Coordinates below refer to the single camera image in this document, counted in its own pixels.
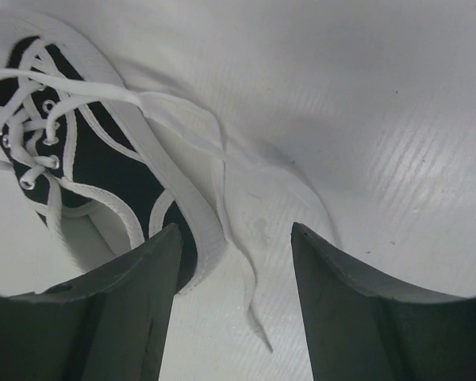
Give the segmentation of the white shoelace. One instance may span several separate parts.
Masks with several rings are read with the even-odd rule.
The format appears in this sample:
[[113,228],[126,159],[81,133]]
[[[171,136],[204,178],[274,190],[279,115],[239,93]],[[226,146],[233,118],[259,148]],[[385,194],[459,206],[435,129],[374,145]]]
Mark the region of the white shoelace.
[[[150,129],[155,122],[212,160],[211,207]],[[30,36],[18,41],[0,67],[0,149],[23,195],[50,234],[80,269],[90,261],[67,238],[62,223],[106,208],[137,248],[165,225],[177,223],[189,269],[178,288],[198,284],[214,267],[223,244],[242,249],[230,225],[225,196],[228,169],[268,174],[309,208],[326,207],[311,183],[289,166],[253,152],[240,156],[215,116],[162,91],[125,88],[95,49]]]

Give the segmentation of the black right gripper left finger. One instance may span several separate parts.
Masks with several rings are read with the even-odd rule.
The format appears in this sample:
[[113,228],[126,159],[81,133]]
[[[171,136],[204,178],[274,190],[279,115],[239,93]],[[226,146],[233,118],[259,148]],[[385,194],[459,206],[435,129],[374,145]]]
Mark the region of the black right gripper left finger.
[[0,296],[0,380],[156,380],[182,253],[176,225],[41,294]]

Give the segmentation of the black white canvas sneaker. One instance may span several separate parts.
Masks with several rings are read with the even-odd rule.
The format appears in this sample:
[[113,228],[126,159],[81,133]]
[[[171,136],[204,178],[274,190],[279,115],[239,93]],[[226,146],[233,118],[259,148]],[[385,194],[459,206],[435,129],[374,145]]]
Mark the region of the black white canvas sneaker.
[[0,168],[82,271],[177,225],[185,294],[218,265],[224,234],[149,118],[168,120],[82,34],[41,13],[0,9]]

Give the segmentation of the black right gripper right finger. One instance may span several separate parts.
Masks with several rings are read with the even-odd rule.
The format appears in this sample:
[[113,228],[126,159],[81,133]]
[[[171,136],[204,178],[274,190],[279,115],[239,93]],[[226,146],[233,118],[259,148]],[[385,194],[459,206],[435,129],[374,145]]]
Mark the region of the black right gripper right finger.
[[316,380],[476,380],[476,297],[396,279],[294,223],[292,257]]

